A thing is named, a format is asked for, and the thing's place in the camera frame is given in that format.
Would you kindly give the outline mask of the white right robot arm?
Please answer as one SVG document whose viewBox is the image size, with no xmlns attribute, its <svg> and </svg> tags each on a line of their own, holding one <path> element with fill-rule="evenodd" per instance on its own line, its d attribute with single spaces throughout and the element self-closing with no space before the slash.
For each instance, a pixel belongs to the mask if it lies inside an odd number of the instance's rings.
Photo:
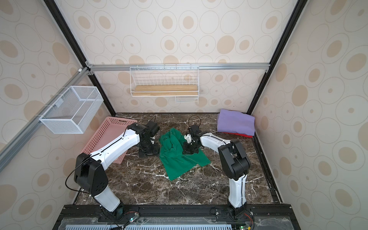
<svg viewBox="0 0 368 230">
<path fill-rule="evenodd" d="M 199 165 L 209 165 L 210 160 L 200 149 L 212 149 L 218 153 L 222 170 L 229 178 L 230 210 L 239 215 L 246 209 L 245 182 L 251 162 L 239 140 L 225 140 L 212 133 L 182 135 L 176 129 L 161 136 L 160 160 L 169 180 L 175 180 Z"/>
</svg>

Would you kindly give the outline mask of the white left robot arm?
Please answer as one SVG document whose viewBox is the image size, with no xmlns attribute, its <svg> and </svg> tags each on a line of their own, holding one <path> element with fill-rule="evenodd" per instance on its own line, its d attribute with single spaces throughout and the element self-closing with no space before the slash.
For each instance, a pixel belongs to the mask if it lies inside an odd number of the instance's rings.
<svg viewBox="0 0 368 230">
<path fill-rule="evenodd" d="M 159 126 L 153 121 L 146 125 L 133 123 L 123 134 L 102 148 L 90 153 L 81 153 L 76 159 L 76 167 L 71 173 L 74 182 L 84 192 L 91 195 L 115 220 L 124 216 L 124 204 L 108 185 L 106 169 L 124 152 L 138 146 L 139 156 L 158 156 L 160 146 L 155 142 Z"/>
</svg>

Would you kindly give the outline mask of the green t-shirt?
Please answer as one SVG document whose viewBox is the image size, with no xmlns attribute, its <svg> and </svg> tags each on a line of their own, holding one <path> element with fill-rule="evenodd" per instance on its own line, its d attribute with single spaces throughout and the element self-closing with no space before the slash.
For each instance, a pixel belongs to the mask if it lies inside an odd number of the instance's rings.
<svg viewBox="0 0 368 230">
<path fill-rule="evenodd" d="M 187 143 L 184 135 L 175 128 L 170 129 L 160 138 L 160 160 L 171 181 L 197 165 L 204 167 L 210 164 L 210 160 L 202 150 L 192 155 L 183 154 L 184 143 Z"/>
</svg>

